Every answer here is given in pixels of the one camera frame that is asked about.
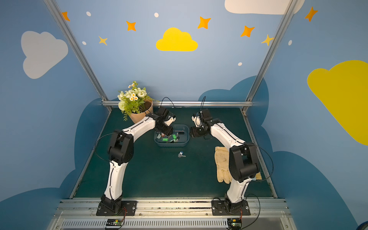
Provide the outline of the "blue plastic storage box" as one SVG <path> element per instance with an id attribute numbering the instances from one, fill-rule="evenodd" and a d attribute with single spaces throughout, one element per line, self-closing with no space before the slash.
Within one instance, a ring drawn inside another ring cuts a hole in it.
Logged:
<path id="1" fill-rule="evenodd" d="M 172 125 L 172 135 L 164 135 L 156 132 L 153 135 L 155 143 L 159 147 L 185 147 L 189 142 L 189 127 L 186 125 Z"/>

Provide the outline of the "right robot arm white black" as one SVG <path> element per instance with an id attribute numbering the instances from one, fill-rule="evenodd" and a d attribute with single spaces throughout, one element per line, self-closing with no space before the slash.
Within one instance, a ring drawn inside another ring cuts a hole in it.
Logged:
<path id="1" fill-rule="evenodd" d="M 225 148 L 220 157 L 223 164 L 217 164 L 218 172 L 230 176 L 230 188 L 225 194 L 224 205 L 228 212 L 245 210 L 245 192 L 257 173 L 260 163 L 253 143 L 246 143 L 233 134 L 218 118 L 213 118 L 208 109 L 192 115 L 194 126 L 190 128 L 193 138 L 211 135 Z"/>

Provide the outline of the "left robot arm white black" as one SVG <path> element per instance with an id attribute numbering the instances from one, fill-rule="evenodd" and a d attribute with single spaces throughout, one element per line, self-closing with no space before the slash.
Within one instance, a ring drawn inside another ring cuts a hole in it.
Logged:
<path id="1" fill-rule="evenodd" d="M 125 209 L 122 185 L 126 167 L 134 155 L 134 142 L 153 129 L 167 136 L 171 135 L 175 120 L 175 114 L 161 106 L 158 111 L 146 114 L 136 124 L 112 134 L 108 149 L 109 176 L 96 213 L 98 216 L 117 216 Z"/>

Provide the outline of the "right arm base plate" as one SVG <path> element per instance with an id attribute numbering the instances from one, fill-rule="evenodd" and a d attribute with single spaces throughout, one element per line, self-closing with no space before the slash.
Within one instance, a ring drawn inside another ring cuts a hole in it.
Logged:
<path id="1" fill-rule="evenodd" d="M 250 208 L 248 202 L 243 200 L 242 202 L 233 204 L 226 200 L 215 199 L 211 202 L 212 215 L 213 216 L 250 216 Z"/>

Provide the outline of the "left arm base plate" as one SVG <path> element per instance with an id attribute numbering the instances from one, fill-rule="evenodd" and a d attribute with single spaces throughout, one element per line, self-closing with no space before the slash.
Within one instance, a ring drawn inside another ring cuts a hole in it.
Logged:
<path id="1" fill-rule="evenodd" d="M 137 201 L 101 201 L 96 216 L 134 216 L 136 207 Z"/>

